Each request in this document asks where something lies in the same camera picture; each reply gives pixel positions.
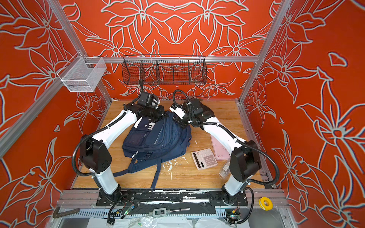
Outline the navy blue student backpack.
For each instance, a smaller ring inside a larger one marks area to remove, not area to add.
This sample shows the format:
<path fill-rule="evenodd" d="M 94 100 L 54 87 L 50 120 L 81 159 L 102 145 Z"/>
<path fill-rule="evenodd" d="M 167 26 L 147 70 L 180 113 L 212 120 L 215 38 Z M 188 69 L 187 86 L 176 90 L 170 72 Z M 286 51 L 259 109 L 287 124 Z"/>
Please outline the navy blue student backpack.
<path fill-rule="evenodd" d="M 167 117 L 156 123 L 143 117 L 133 126 L 125 138 L 122 149 L 125 157 L 131 158 L 127 169 L 114 173 L 119 177 L 127 173 L 136 173 L 151 166 L 157 166 L 151 188 L 156 187 L 162 163 L 185 155 L 190 145 L 192 130 L 190 126 L 182 128 L 176 121 L 176 115 L 166 112 Z"/>

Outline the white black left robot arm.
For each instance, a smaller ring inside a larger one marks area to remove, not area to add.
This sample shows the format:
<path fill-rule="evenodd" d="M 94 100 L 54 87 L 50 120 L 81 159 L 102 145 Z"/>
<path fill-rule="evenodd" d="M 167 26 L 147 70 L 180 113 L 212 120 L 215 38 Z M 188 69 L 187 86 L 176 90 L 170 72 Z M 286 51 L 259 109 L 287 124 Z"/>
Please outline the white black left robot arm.
<path fill-rule="evenodd" d="M 166 117 L 166 112 L 160 104 L 157 107 L 133 102 L 125 104 L 123 110 L 105 127 L 83 136 L 73 152 L 73 171 L 78 176 L 91 176 L 111 203 L 119 204 L 123 197 L 111 170 L 112 156 L 108 149 L 115 139 L 142 117 L 157 122 Z"/>

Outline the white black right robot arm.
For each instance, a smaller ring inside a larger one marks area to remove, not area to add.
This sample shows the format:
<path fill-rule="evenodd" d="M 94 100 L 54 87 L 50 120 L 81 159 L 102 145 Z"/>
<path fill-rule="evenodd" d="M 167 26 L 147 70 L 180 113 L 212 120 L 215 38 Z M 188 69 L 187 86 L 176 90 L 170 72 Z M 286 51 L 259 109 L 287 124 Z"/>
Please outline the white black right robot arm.
<path fill-rule="evenodd" d="M 225 202 L 228 203 L 236 198 L 251 183 L 272 186 L 279 181 L 279 168 L 275 161 L 259 150 L 254 141 L 245 141 L 230 131 L 218 120 L 213 110 L 199 99 L 188 99 L 183 104 L 174 102 L 170 111 L 175 113 L 175 121 L 182 127 L 193 126 L 204 130 L 218 140 L 230 154 L 231 175 L 222 187 Z M 261 155 L 266 157 L 274 167 L 275 177 L 271 181 L 252 179 L 252 176 L 262 168 Z"/>

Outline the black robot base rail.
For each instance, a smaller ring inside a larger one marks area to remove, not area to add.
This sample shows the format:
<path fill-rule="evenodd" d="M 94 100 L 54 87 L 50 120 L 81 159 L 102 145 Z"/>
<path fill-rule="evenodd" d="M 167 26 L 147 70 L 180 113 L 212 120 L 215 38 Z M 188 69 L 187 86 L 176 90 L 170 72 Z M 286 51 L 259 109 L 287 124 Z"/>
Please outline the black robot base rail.
<path fill-rule="evenodd" d="M 245 193 L 236 197 L 224 195 L 221 189 L 122 189 L 128 205 L 137 203 L 205 203 L 209 206 L 247 206 Z"/>

